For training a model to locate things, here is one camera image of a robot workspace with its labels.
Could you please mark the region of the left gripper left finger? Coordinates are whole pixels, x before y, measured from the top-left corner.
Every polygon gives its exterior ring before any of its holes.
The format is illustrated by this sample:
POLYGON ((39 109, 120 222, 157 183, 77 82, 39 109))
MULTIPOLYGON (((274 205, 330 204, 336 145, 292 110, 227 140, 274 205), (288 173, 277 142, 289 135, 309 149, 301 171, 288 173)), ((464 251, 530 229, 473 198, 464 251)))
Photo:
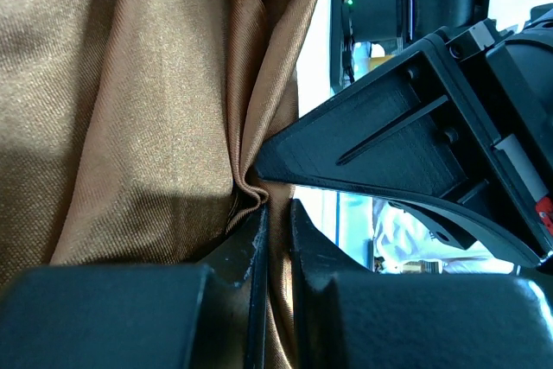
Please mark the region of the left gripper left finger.
POLYGON ((261 368, 269 212, 195 264, 50 266, 1 296, 4 368, 261 368))

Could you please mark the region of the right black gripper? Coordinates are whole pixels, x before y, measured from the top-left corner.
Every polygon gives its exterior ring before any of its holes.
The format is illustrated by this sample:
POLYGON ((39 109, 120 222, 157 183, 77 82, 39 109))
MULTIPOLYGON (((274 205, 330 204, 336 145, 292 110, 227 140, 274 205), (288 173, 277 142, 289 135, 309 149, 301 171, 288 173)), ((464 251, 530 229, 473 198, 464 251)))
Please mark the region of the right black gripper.
POLYGON ((536 268, 552 252, 552 23, 438 29, 270 138, 254 168, 402 196, 439 241, 536 268))

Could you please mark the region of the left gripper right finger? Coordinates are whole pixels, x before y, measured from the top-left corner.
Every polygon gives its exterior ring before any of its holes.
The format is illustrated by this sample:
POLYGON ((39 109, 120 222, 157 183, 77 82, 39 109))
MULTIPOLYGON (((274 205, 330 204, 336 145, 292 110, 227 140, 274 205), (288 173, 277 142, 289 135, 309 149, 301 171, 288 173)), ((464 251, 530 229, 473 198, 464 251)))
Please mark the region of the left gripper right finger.
POLYGON ((382 275, 290 206, 302 368, 549 368, 552 315, 532 281, 494 274, 382 275))

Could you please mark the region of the orange-brown cloth napkin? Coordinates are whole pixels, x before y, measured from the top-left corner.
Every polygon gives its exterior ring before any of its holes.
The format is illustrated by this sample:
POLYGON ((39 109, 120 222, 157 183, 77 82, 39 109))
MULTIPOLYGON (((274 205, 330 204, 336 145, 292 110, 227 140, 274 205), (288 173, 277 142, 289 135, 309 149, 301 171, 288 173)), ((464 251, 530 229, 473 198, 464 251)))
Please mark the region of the orange-brown cloth napkin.
POLYGON ((270 209, 265 365, 297 367, 288 185, 317 0, 1 0, 1 284, 44 264, 177 264, 270 209))

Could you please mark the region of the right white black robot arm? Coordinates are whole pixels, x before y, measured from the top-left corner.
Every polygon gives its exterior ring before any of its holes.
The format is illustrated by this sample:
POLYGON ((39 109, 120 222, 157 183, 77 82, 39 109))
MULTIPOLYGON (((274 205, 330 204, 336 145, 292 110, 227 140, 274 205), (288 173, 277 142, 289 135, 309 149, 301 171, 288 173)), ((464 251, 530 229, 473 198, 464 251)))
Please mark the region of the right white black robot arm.
POLYGON ((262 146, 257 175, 551 264, 552 0, 331 2, 334 95, 262 146))

